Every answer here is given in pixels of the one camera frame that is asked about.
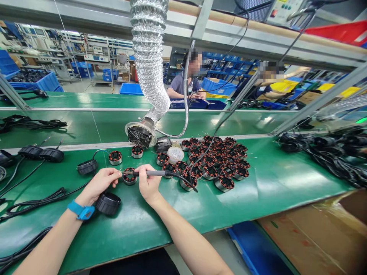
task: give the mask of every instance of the power switch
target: power switch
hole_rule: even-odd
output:
[[[271,12],[270,17],[275,17],[277,12],[278,12],[277,9],[273,9],[273,11]]]

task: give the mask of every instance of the white container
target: white container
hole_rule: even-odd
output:
[[[172,146],[168,149],[167,155],[169,156],[168,162],[176,164],[176,162],[181,161],[184,158],[185,153],[181,148]]]

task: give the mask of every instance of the wire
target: wire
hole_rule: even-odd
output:
[[[0,275],[4,274],[13,264],[18,262],[20,259],[26,257],[31,251],[36,247],[36,245],[46,236],[46,234],[52,229],[51,227],[47,227],[43,229],[37,236],[35,236],[25,247],[21,248],[17,252],[0,258]]]

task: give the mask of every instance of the electrical panel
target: electrical panel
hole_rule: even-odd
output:
[[[288,16],[299,11],[305,0],[275,0],[268,10],[265,23],[290,27],[292,20],[287,21]]]

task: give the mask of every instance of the blue shirt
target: blue shirt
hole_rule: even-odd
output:
[[[171,85],[169,86],[173,89],[176,93],[184,94],[184,71],[180,74],[176,75],[176,77],[172,80]],[[197,78],[191,78],[191,82],[188,86],[188,94],[192,92],[197,92],[201,89],[200,83]]]
[[[236,92],[234,93],[234,95],[232,96],[232,98],[236,98],[238,96],[238,94],[243,90],[243,88],[246,86],[246,84],[248,83],[248,81],[250,80],[250,78],[246,79],[236,90]],[[265,86],[265,87],[258,87],[258,86],[252,86],[250,88],[251,94],[247,97],[248,99],[257,99],[259,96],[261,96],[262,94],[267,94],[269,92],[272,91],[270,85]]]

